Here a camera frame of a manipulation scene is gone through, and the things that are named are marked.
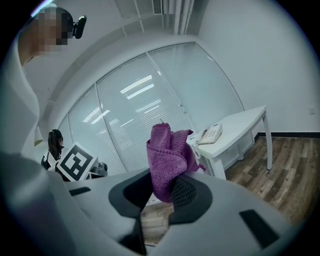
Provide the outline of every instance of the woman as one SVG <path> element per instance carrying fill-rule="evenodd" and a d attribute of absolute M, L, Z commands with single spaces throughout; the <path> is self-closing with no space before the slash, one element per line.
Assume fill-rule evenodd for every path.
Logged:
<path fill-rule="evenodd" d="M 69 181 L 56 166 L 61 158 L 62 149 L 64 148 L 64 138 L 58 129 L 53 129 L 49 132 L 48 137 L 48 152 L 46 152 L 41 160 L 41 165 L 47 171 L 58 172 L 61 174 L 64 181 Z"/>

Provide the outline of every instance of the black baseboard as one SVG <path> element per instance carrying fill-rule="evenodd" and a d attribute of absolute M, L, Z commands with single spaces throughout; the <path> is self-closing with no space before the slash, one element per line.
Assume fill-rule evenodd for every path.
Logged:
<path fill-rule="evenodd" d="M 258 132 L 254 137 L 254 142 L 262 136 L 265 137 L 265 132 Z M 290 137 L 290 138 L 320 138 L 320 132 L 271 132 L 272 137 Z"/>

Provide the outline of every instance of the ceiling light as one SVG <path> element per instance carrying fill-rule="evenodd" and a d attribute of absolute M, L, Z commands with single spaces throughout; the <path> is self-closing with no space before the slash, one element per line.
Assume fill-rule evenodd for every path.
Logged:
<path fill-rule="evenodd" d="M 144 87 L 144 88 L 136 91 L 135 93 L 129 95 L 129 96 L 126 97 L 126 98 L 127 98 L 128 100 L 130 100 L 130 99 L 133 98 L 134 96 L 137 96 L 138 94 L 143 93 L 144 91 L 149 90 L 149 89 L 152 88 L 152 87 L 154 87 L 154 84 L 150 84 L 150 85 L 148 85 L 148 86 L 146 86 L 146 87 Z"/>
<path fill-rule="evenodd" d="M 142 83 L 144 83 L 145 81 L 148 81 L 152 79 L 152 75 L 148 75 L 145 78 L 142 78 L 141 80 L 129 85 L 128 87 L 124 88 L 123 90 L 120 91 L 120 93 L 124 94 L 125 92 L 129 91 L 130 89 L 132 89 L 133 87 L 136 87 Z"/>

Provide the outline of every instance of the white desk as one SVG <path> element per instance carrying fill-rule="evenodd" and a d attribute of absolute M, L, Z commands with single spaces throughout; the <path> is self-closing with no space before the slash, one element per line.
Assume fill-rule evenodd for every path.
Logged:
<path fill-rule="evenodd" d="M 225 170 L 219 155 L 233 145 L 237 145 L 239 160 L 244 159 L 239 147 L 239 140 L 249 134 L 252 129 L 263 120 L 267 146 L 267 170 L 272 168 L 272 140 L 269 130 L 266 106 L 257 107 L 236 114 L 231 114 L 217 122 L 222 125 L 222 134 L 213 144 L 201 144 L 198 146 L 199 154 L 210 161 L 214 176 L 226 179 Z"/>

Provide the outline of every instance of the wooden floor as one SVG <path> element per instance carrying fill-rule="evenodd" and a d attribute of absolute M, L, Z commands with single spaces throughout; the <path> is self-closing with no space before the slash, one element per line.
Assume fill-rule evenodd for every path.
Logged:
<path fill-rule="evenodd" d="M 227 180 L 238 183 L 278 209 L 291 223 L 304 220 L 320 192 L 320 139 L 273 137 L 273 165 L 266 169 L 266 138 L 260 137 L 225 171 Z M 141 213 L 146 244 L 157 244 L 168 230 L 171 204 L 147 206 Z"/>

